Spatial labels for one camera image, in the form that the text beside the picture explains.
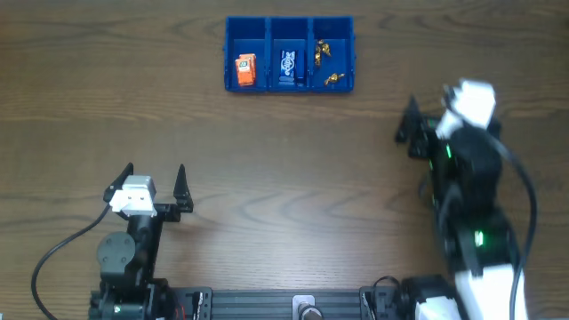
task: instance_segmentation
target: blue tray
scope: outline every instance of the blue tray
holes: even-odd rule
[[[314,64],[317,40],[324,39],[332,57],[322,54],[320,68]],[[305,81],[279,84],[280,52],[304,51]],[[231,92],[350,92],[354,89],[354,21],[352,17],[228,17],[225,31],[225,89]],[[235,59],[255,53],[255,85],[239,86]],[[345,74],[336,84],[324,86],[332,73]]]

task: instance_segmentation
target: white plastic part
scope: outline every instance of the white plastic part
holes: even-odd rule
[[[117,190],[110,204],[113,212],[124,212],[127,216],[157,215],[154,208],[156,189],[149,176],[130,175],[124,181],[122,190]]]
[[[462,79],[461,86],[454,88],[455,97],[450,108],[474,126],[487,128],[496,106],[491,84]],[[437,126],[437,137],[449,139],[462,127],[462,120],[451,111],[446,111]]]
[[[416,320],[461,320],[459,308],[454,299],[446,297],[428,298],[423,303],[417,302]]]
[[[473,277],[470,271],[454,275],[456,289],[470,320],[509,319],[509,295],[513,280],[514,269],[511,264],[486,267],[479,277]],[[524,282],[522,273],[517,285],[516,320],[527,320]]]

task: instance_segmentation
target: brown tabletop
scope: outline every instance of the brown tabletop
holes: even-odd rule
[[[228,15],[354,16],[356,85],[342,95],[239,95],[223,86]],[[156,277],[214,289],[359,288],[445,273],[426,163],[393,141],[414,93],[491,82],[503,140],[541,216],[526,269],[531,318],[569,316],[569,6],[529,1],[21,1],[0,3],[0,313],[41,319],[41,256],[94,220],[128,162],[171,199],[186,165],[196,213],[164,226]],[[499,201],[523,241],[528,201],[511,169]],[[84,319],[97,245],[114,214],[57,252],[38,288]]]

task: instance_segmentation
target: green led indicator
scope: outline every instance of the green led indicator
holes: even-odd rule
[[[484,245],[484,233],[482,231],[474,232],[474,244],[477,247]]]

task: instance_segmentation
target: wooden table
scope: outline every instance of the wooden table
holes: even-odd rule
[[[347,95],[223,87],[227,15],[355,19]],[[503,139],[539,193],[526,269],[532,318],[569,316],[569,33],[565,0],[71,1],[0,3],[0,313],[41,319],[32,269],[94,220],[128,162],[172,200],[180,163],[196,213],[164,226],[156,276],[176,286],[358,288],[444,273],[416,194],[427,165],[393,142],[410,93],[442,113],[442,84],[491,82]],[[510,169],[500,202],[528,222]],[[85,318],[110,214],[44,266],[39,291]]]

